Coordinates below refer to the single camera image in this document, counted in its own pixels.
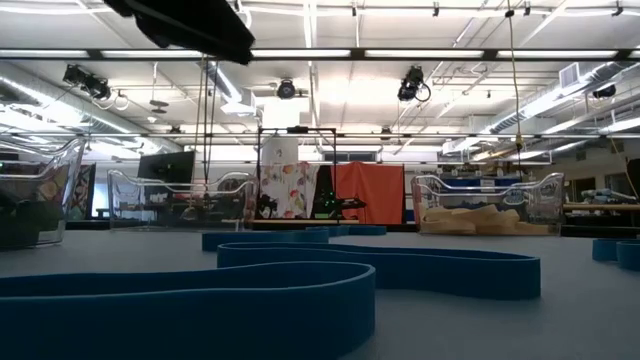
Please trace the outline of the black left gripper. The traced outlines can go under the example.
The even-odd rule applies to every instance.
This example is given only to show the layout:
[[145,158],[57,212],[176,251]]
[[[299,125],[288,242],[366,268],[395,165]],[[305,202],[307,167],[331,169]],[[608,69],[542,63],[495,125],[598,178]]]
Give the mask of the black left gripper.
[[[160,48],[197,48],[186,28],[149,0],[102,1],[121,17],[133,18],[138,29]],[[201,52],[241,65],[253,60],[251,48],[255,37],[236,14],[207,18],[203,33]]]

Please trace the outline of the black computer monitor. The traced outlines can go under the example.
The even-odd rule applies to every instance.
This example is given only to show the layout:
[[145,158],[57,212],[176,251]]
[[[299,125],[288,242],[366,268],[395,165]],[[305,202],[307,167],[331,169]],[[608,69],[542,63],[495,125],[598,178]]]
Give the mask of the black computer monitor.
[[166,183],[190,183],[194,161],[193,151],[142,156],[137,177]]

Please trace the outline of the clear plastic basket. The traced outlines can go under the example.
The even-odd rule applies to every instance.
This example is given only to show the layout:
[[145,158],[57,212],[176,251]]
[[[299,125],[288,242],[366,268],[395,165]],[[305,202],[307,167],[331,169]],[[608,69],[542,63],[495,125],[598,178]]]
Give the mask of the clear plastic basket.
[[549,225],[553,230],[550,235],[560,232],[564,205],[564,175],[561,173],[552,173],[540,181],[521,181],[511,185],[497,193],[501,198],[498,203],[460,203],[455,197],[474,197],[474,194],[442,193],[440,187],[443,184],[442,178],[434,175],[416,176],[411,180],[414,217],[419,231],[421,214],[425,208],[450,209],[454,217],[467,220],[466,214],[470,210],[495,205],[498,210],[516,210],[520,216],[519,222]]
[[257,178],[228,172],[212,183],[170,183],[108,172],[113,230],[239,232],[253,222]]
[[55,201],[65,227],[86,141],[72,139],[56,150],[0,140],[0,203]]

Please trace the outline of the white floral hanging cloth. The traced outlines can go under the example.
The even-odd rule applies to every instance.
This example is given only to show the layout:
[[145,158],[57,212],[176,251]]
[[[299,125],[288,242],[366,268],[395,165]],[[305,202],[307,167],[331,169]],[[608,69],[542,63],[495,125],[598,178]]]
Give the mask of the white floral hanging cloth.
[[263,165],[258,214],[264,219],[309,218],[319,169],[308,162]]

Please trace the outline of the background robot with green lights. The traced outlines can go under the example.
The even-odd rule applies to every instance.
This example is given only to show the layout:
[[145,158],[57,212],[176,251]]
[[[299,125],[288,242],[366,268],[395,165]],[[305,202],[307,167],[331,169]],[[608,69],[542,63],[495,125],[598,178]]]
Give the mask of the background robot with green lights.
[[339,198],[332,190],[323,189],[315,197],[313,209],[321,213],[341,212],[348,209],[365,208],[367,204],[358,197]]

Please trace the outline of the orange hanging cloth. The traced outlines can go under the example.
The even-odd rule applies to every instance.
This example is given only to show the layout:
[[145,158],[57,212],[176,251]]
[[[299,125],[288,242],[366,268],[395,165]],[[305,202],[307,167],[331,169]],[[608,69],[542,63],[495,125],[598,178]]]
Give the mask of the orange hanging cloth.
[[361,224],[401,224],[405,207],[404,168],[351,162],[337,166],[337,197],[359,198],[364,208],[344,209]]

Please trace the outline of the white air vent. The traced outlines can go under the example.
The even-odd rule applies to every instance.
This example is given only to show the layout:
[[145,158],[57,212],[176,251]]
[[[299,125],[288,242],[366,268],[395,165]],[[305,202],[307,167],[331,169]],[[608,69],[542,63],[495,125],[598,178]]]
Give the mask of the white air vent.
[[581,82],[580,78],[580,65],[577,62],[571,63],[559,71],[559,82],[562,89],[578,85]]

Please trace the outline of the wooden background table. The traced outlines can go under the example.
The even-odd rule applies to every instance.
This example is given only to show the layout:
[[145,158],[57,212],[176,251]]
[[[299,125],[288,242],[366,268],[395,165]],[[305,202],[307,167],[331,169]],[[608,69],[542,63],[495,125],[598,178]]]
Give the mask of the wooden background table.
[[565,211],[640,211],[640,204],[582,204],[566,203],[563,205]]

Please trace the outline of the grey bundle on background table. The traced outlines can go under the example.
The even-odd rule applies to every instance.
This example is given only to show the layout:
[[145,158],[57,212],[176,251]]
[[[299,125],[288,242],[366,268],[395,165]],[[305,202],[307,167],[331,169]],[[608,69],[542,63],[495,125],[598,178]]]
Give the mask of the grey bundle on background table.
[[637,204],[634,196],[625,195],[608,188],[584,190],[581,192],[583,201],[589,204]]

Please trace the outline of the black metal rack frame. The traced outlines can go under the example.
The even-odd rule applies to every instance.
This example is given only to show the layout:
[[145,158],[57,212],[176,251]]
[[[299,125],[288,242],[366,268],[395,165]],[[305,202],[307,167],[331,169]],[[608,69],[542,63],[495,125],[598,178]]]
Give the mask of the black metal rack frame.
[[292,137],[292,138],[298,139],[299,161],[297,163],[308,162],[312,165],[318,165],[313,160],[309,161],[303,158],[303,156],[306,154],[306,146],[304,144],[306,140],[314,140],[316,142],[316,148],[312,151],[312,153],[315,155],[320,155],[322,153],[323,144],[325,142],[330,143],[333,150],[337,149],[337,130],[334,128],[327,128],[327,127],[318,128],[318,127],[307,127],[307,126],[300,126],[300,125],[290,126],[285,128],[260,127],[257,132],[256,147],[255,147],[255,150],[257,153],[256,176],[258,179],[256,216],[260,219],[264,219],[258,214],[258,197],[260,194],[260,169],[263,166],[263,164],[261,163],[261,146],[265,140],[274,136]]

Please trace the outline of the colourful wall poster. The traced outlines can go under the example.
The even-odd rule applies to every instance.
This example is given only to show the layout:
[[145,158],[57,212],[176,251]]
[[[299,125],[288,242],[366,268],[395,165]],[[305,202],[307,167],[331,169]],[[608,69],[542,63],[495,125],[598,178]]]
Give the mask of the colourful wall poster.
[[96,170],[96,164],[80,167],[70,208],[72,220],[89,220],[92,216]]

